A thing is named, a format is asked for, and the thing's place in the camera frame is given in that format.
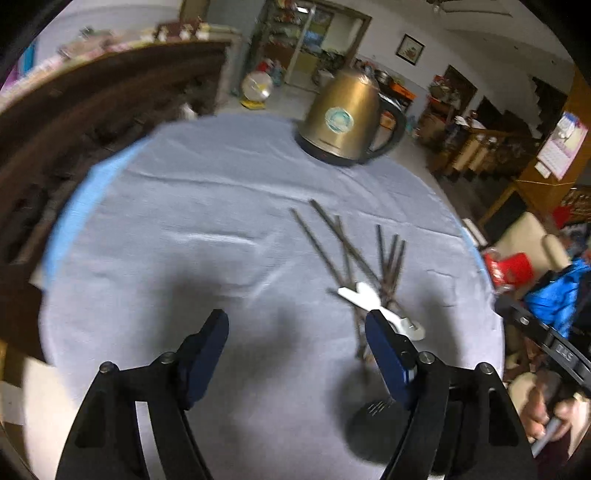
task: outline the pot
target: pot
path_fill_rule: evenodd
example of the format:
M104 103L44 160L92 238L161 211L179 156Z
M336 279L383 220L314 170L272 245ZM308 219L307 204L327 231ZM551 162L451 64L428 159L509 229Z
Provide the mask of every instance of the pot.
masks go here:
M393 78L388 74L388 72L383 70L376 70L374 76L379 83L388 87L393 81Z

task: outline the framed picture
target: framed picture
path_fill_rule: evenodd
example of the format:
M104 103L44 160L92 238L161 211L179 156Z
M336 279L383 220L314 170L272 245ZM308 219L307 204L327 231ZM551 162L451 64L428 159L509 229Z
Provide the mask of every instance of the framed picture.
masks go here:
M416 65L418 58L421 56L421 53L423 53L424 48L425 45L415 40L410 35L405 34L402 42L400 42L400 45L398 46L396 55L401 59Z

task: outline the kettle handle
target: kettle handle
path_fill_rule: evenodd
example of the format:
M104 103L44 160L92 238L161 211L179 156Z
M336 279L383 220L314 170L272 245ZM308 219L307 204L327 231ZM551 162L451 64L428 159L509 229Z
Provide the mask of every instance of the kettle handle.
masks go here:
M379 94L379 103L382 110L380 110L379 115L382 115L382 111L386 110L390 112L394 119L396 120L396 126L394 127L394 131L388 141L379 147L377 150L370 150L367 149L365 153L365 159L369 160L370 158L379 157L380 155L384 155L386 152L393 149L400 139L404 135L404 130L406 129L406 115L404 115L403 111L400 108L400 105L397 101L392 100L382 93Z

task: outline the electric kettle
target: electric kettle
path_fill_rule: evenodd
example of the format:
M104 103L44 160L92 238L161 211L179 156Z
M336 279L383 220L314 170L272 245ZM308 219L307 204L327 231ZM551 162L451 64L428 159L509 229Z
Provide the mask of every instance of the electric kettle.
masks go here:
M388 141L370 150L383 111L394 116ZM384 96L373 76L345 67L319 93L295 139L314 158L350 167L384 155L402 138L406 117L395 100Z

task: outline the finger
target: finger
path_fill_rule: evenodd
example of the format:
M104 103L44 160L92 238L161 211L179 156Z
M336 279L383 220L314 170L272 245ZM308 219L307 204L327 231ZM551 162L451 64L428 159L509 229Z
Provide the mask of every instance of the finger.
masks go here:
M554 408L554 415L556 415L560 420L564 421L572 421L573 413L574 413L574 398L570 398L568 400L564 400L556 404Z
M544 396L539 388L533 387L527 397L527 403L521 412L524 419L532 419L538 423L546 424L549 421Z
M530 438L537 440L542 438L546 433L544 426L533 419L521 419L521 423L523 424L525 434Z
M558 403L554 408L554 415L560 418L560 420L563 421L563 424L558 428L558 430L556 430L556 433L552 435L552 442L560 440L570 430L574 416L575 406L575 399L570 398L568 400Z

